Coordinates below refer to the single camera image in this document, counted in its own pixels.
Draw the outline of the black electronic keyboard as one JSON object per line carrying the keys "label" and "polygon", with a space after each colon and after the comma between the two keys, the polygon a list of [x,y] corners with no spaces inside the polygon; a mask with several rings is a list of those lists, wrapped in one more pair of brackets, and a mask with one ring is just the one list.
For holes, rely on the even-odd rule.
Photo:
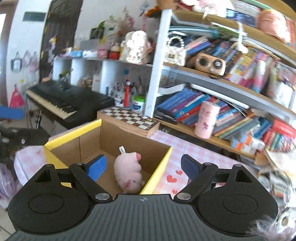
{"label": "black electronic keyboard", "polygon": [[46,117],[68,130],[94,121],[99,110],[115,106],[107,95],[55,80],[30,87],[26,95]]}

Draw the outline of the yellow cardboard box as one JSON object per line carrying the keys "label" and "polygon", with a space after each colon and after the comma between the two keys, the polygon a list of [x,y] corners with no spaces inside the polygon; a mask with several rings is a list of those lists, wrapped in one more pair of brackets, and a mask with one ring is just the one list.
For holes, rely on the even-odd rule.
{"label": "yellow cardboard box", "polygon": [[123,146],[128,153],[141,154],[141,173],[145,185],[141,194],[153,194],[168,164],[172,147],[158,141],[126,132],[103,120],[96,120],[48,141],[44,153],[48,163],[66,168],[74,163],[87,163],[98,155],[107,159],[105,172],[97,183],[112,196],[122,193],[114,177],[114,162]]}

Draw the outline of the white cream jar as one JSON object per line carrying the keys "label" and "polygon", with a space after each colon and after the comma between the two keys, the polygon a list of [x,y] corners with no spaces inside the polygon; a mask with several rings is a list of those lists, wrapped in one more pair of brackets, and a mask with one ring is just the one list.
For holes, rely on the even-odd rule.
{"label": "white cream jar", "polygon": [[144,114],[145,97],[141,95],[134,96],[132,99],[132,111],[139,114]]}

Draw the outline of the wooden retro radio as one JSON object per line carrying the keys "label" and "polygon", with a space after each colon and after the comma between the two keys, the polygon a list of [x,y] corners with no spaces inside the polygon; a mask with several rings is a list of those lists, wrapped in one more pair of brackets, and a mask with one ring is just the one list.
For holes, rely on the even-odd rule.
{"label": "wooden retro radio", "polygon": [[226,70],[226,62],[225,60],[218,57],[214,57],[204,53],[198,53],[196,55],[194,68],[198,71],[202,71],[208,74],[223,76]]}

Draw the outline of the pink plush pig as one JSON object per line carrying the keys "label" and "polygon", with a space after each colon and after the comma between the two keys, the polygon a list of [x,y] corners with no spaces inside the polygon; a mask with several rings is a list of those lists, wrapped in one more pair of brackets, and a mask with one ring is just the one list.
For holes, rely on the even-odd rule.
{"label": "pink plush pig", "polygon": [[120,155],[114,162],[115,179],[124,193],[138,193],[144,185],[139,163],[142,156],[137,152],[127,153],[124,146],[119,147],[119,151]]}

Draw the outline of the pink cylindrical container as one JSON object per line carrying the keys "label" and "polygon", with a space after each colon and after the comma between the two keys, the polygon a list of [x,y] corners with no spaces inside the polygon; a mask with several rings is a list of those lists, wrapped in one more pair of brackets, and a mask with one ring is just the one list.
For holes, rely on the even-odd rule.
{"label": "pink cylindrical container", "polygon": [[197,137],[209,139],[214,130],[220,106],[209,101],[203,101],[195,123],[194,133]]}

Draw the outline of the white bookshelf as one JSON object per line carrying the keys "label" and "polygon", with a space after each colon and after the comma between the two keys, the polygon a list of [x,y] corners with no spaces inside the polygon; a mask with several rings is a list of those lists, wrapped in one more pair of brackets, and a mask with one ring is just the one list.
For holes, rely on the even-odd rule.
{"label": "white bookshelf", "polygon": [[194,87],[199,87],[203,92],[209,91],[210,95],[217,95],[222,98],[229,97],[232,101],[237,100],[239,104],[243,103],[247,107],[251,106],[252,108],[268,112],[288,124],[295,123],[295,113],[293,111],[262,94],[258,94],[248,88],[234,84],[223,78],[208,75],[201,71],[164,63],[165,46],[169,27],[171,25],[171,18],[176,15],[177,14],[173,13],[171,9],[165,9],[161,12],[156,52],[146,98],[145,115],[151,118],[153,117],[162,70],[168,69],[173,73],[181,75],[185,78],[185,82],[192,83]]}

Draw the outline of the floral plush doll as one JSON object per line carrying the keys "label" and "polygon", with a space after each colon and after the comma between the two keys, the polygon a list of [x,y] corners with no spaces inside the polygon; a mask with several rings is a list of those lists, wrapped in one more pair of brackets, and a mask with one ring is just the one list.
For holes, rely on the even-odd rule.
{"label": "floral plush doll", "polygon": [[152,49],[146,32],[139,30],[127,33],[120,47],[120,61],[137,65],[148,63],[148,54]]}

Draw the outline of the row of leaning books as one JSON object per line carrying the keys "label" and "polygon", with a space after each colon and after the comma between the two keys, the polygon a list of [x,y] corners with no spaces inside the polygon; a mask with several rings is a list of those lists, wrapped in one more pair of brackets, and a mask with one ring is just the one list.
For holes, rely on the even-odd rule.
{"label": "row of leaning books", "polygon": [[182,123],[201,129],[229,142],[250,143],[261,140],[271,123],[264,117],[250,114],[243,108],[216,96],[182,87],[180,90],[161,90],[154,117],[171,124]]}

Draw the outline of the stack of papers and books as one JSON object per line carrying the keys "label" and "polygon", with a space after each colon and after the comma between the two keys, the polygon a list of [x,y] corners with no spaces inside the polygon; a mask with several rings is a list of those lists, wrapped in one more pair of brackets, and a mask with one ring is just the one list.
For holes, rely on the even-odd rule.
{"label": "stack of papers and books", "polygon": [[256,154],[255,165],[260,168],[258,177],[267,178],[263,185],[272,195],[283,198],[288,186],[295,186],[295,150],[272,152],[267,149]]}

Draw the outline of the red dictionary book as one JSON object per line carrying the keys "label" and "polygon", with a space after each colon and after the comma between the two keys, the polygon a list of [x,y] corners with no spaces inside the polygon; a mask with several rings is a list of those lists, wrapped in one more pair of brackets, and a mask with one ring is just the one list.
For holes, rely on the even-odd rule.
{"label": "red dictionary book", "polygon": [[271,125],[271,129],[285,137],[291,138],[292,140],[296,137],[296,130],[292,126],[288,125],[287,123],[275,119],[273,124]]}

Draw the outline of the wooden chessboard box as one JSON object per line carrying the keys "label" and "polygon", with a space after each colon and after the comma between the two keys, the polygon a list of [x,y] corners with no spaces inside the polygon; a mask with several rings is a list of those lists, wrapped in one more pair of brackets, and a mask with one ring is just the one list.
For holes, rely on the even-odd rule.
{"label": "wooden chessboard box", "polygon": [[124,131],[149,138],[159,129],[159,121],[116,106],[99,110],[97,118],[118,126]]}

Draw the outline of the white quilted handbag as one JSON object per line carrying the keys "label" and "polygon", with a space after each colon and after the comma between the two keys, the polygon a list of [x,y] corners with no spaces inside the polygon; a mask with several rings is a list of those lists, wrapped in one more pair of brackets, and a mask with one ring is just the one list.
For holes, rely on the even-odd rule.
{"label": "white quilted handbag", "polygon": [[[177,40],[180,43],[180,47],[172,46],[173,40]],[[179,66],[185,66],[187,50],[185,49],[185,43],[180,36],[173,36],[168,38],[166,43],[166,52],[164,61]]]}

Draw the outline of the orange blue box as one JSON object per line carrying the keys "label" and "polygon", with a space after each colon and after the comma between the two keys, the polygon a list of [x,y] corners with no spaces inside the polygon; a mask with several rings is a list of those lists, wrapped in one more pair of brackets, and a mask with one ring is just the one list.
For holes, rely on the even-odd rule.
{"label": "orange blue box", "polygon": [[255,155],[257,151],[255,148],[252,148],[247,144],[239,142],[236,138],[232,138],[230,140],[230,145],[233,149],[239,150],[250,155]]}
{"label": "orange blue box", "polygon": [[265,143],[262,140],[257,139],[250,134],[243,133],[240,136],[239,141],[258,151],[262,151],[265,148]]}

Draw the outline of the upper orange blue box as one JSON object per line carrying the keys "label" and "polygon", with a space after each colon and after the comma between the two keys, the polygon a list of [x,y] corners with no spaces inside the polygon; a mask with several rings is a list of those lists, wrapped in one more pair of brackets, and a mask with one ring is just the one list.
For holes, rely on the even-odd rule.
{"label": "upper orange blue box", "polygon": [[257,139],[250,134],[243,133],[240,136],[239,141],[258,151],[262,151],[265,148],[265,143],[262,140]]}

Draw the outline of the lower orange blue box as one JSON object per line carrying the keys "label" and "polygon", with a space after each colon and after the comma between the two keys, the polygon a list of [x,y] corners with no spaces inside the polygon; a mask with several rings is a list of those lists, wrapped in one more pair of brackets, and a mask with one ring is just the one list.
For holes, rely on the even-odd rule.
{"label": "lower orange blue box", "polygon": [[257,151],[255,148],[252,148],[247,144],[239,142],[236,138],[232,138],[230,140],[230,145],[233,149],[239,150],[250,155],[255,155]]}

